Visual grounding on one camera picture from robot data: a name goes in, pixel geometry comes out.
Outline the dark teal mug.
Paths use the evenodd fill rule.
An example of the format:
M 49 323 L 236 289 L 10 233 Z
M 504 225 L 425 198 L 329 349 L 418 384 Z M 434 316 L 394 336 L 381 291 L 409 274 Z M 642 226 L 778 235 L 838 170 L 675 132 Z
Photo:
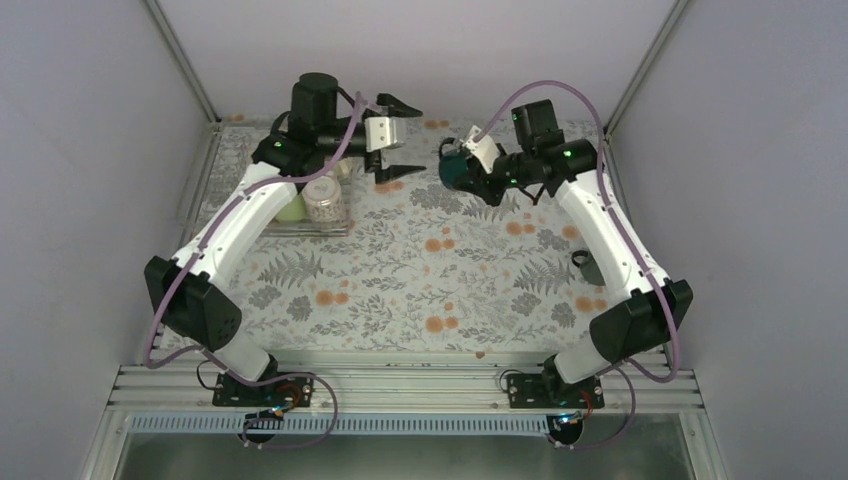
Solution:
M 468 185 L 469 153 L 457 144 L 455 137 L 447 137 L 440 142 L 437 155 L 442 184 L 450 190 L 465 191 Z

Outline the dark grey-green mug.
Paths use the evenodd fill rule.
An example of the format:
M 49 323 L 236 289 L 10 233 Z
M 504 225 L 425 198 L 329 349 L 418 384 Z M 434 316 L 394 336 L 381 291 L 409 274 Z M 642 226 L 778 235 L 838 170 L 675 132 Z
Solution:
M 604 287 L 606 285 L 600 267 L 589 250 L 575 250 L 571 254 L 572 264 L 579 270 L 582 278 L 589 284 Z

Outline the light green cup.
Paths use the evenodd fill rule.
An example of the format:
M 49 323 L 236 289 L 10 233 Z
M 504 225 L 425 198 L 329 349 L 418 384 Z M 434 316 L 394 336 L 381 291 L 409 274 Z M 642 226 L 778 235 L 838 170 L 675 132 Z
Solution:
M 291 202 L 282 207 L 274 217 L 278 223 L 300 222 L 308 218 L 306 203 L 302 196 L 297 195 Z

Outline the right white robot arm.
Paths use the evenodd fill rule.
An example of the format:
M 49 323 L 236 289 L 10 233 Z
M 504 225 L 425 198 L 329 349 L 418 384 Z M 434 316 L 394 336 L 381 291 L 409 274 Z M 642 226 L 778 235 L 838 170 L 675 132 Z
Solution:
M 507 152 L 478 127 L 439 152 L 439 175 L 449 189 L 489 206 L 509 189 L 539 185 L 571 217 L 588 246 L 610 307 L 589 324 L 588 335 L 550 358 L 541 384 L 544 399 L 565 407 L 580 381 L 677 337 L 693 299 L 685 280 L 674 281 L 619 213 L 608 174 L 586 139 L 568 142 L 548 100 L 511 112 L 519 151 Z

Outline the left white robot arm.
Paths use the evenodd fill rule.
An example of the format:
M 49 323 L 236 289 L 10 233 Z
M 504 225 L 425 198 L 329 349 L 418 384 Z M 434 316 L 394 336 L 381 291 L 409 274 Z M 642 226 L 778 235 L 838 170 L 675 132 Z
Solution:
M 270 402 L 281 378 L 273 356 L 242 329 L 242 312 L 223 291 L 234 268 L 272 218 L 340 160 L 363 158 L 378 184 L 417 172 L 415 166 L 384 165 L 383 152 L 402 145 L 405 119 L 422 115 L 388 93 L 369 101 L 349 94 L 332 75 L 301 75 L 288 110 L 272 122 L 225 203 L 172 256 L 154 256 L 145 265 L 153 319 L 143 365 L 158 369 L 196 351 L 238 381 L 249 402 Z

